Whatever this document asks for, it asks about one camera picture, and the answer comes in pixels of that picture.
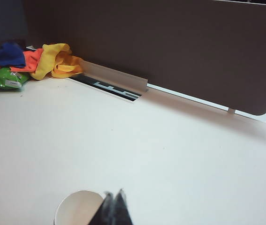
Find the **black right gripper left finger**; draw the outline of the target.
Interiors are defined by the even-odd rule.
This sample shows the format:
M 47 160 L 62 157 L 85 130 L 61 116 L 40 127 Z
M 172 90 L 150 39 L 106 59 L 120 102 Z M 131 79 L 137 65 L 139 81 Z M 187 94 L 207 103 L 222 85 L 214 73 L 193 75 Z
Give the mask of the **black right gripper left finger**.
M 104 201 L 92 217 L 89 225 L 111 225 L 114 207 L 114 196 L 111 192 L 106 192 Z

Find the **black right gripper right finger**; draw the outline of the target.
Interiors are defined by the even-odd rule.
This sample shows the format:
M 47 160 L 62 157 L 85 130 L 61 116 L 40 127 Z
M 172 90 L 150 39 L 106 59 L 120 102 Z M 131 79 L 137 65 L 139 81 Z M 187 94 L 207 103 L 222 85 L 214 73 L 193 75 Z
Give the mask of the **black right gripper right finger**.
M 114 198 L 113 225 L 133 225 L 126 202 L 126 195 L 122 189 Z

